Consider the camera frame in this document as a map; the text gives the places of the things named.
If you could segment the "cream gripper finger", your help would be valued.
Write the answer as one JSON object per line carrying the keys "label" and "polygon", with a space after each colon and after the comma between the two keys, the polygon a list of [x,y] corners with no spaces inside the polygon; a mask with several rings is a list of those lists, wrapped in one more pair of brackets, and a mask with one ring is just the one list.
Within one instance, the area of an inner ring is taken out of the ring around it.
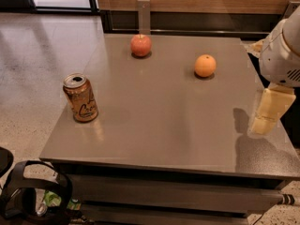
{"label": "cream gripper finger", "polygon": [[263,49],[263,39],[249,45],[249,52],[259,58]]}
{"label": "cream gripper finger", "polygon": [[276,126],[278,120],[291,108],[295,100],[296,95],[293,88],[271,82],[262,92],[251,131],[260,135],[269,133]]}

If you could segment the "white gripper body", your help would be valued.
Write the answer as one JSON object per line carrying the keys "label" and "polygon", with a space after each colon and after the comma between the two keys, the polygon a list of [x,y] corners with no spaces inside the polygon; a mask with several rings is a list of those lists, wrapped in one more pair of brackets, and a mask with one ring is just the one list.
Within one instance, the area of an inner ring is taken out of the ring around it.
{"label": "white gripper body", "polygon": [[300,86],[300,56],[286,42],[280,21],[262,43],[259,58],[260,72],[270,83],[287,87]]}

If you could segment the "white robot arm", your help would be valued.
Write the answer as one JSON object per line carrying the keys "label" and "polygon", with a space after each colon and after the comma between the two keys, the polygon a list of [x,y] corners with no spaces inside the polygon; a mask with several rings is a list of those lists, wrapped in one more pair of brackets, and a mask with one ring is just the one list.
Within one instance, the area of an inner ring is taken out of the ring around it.
{"label": "white robot arm", "polygon": [[264,135],[290,109],[296,100],[294,89],[300,86],[300,7],[264,39],[259,66],[269,85],[260,95],[251,131]]}

